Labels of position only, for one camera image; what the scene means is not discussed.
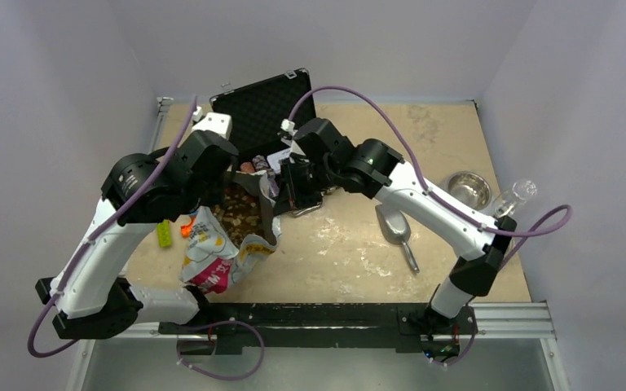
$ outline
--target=metal scoop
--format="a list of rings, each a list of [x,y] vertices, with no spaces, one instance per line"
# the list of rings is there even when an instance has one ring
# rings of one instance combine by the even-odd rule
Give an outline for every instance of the metal scoop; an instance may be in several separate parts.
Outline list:
[[[378,216],[378,224],[380,224],[380,231],[385,236],[385,240],[392,244],[402,244],[409,267],[412,268],[414,273],[418,273],[419,265],[417,265],[417,260],[407,244],[407,241],[412,236],[412,229],[409,227],[407,218],[399,210],[384,204],[376,205],[376,214]]]

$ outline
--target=white plastic bag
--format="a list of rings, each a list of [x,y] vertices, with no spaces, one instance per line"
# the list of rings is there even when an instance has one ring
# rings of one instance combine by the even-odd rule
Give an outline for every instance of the white plastic bag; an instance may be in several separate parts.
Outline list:
[[[188,237],[180,279],[196,285],[203,293],[226,291],[248,275],[260,261],[265,261],[280,243],[280,218],[273,217],[275,201],[268,196],[270,183],[265,172],[237,173],[234,182],[259,198],[267,239],[247,235],[237,248],[212,212],[200,207]]]

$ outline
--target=snack bag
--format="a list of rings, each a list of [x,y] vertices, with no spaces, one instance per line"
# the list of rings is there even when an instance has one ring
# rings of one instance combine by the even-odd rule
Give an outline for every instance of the snack bag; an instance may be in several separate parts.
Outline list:
[[[224,202],[200,207],[188,236],[180,279],[203,293],[226,291],[241,281],[280,243],[280,218],[264,171],[236,173]]]

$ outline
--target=open case lid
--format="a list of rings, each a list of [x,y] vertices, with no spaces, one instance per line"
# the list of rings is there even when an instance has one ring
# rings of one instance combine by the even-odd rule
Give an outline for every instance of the open case lid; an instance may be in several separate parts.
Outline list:
[[[294,104],[311,90],[311,78],[304,68],[210,98],[212,110],[231,116],[229,141],[239,150],[239,161],[250,161],[256,155],[270,155],[288,147],[278,132]],[[313,98],[299,108],[297,126],[315,118]]]

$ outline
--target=tan floor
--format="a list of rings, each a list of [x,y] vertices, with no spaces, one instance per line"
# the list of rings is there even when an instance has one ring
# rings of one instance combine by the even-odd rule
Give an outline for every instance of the tan floor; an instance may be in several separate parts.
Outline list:
[[[318,116],[330,119],[353,143],[379,138],[406,155],[385,122],[363,104],[319,104]],[[449,174],[471,170],[481,174],[499,193],[471,104],[383,105],[417,154],[424,175],[439,183]],[[187,105],[172,106],[160,147],[179,130]],[[455,263],[452,249],[436,234],[409,218],[410,245],[421,273],[413,275],[401,248],[382,237],[374,201],[337,191],[324,207],[305,217],[283,217],[278,251],[243,282],[211,301],[243,302],[394,302],[427,301]],[[149,235],[130,259],[126,277],[145,285],[177,287],[185,239],[179,234],[182,217],[172,224],[174,245],[163,249]],[[498,275],[488,297],[477,301],[529,301],[519,259]]]

